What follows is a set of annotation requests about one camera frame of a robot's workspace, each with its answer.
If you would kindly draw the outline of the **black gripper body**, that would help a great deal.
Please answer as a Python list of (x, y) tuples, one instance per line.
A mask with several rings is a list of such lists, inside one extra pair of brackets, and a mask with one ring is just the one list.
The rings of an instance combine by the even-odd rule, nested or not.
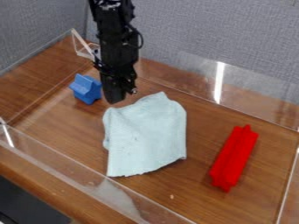
[(121, 81), (126, 93), (131, 95), (137, 93), (137, 70), (134, 63), (129, 63), (125, 66), (110, 66), (103, 62), (101, 57), (95, 57), (94, 67), (99, 70), (99, 76), (106, 75), (114, 79), (114, 88), (117, 81)]

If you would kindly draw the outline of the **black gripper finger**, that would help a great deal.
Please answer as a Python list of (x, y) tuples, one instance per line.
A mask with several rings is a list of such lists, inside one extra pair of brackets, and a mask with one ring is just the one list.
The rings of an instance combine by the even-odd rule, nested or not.
[(114, 94), (114, 79), (110, 76), (101, 76), (102, 84), (103, 84), (103, 92), (110, 104), (115, 103), (115, 94)]
[(115, 84), (115, 102), (122, 102), (126, 99), (127, 91), (123, 89), (123, 84), (118, 80)]

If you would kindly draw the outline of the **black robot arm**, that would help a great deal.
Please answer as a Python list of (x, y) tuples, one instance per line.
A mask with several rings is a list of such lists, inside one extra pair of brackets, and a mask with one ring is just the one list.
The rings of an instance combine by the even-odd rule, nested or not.
[(145, 39), (131, 25), (135, 6), (131, 0), (89, 0), (91, 15), (98, 25), (101, 56), (95, 56), (103, 92), (110, 104), (122, 102), (137, 93), (135, 63)]

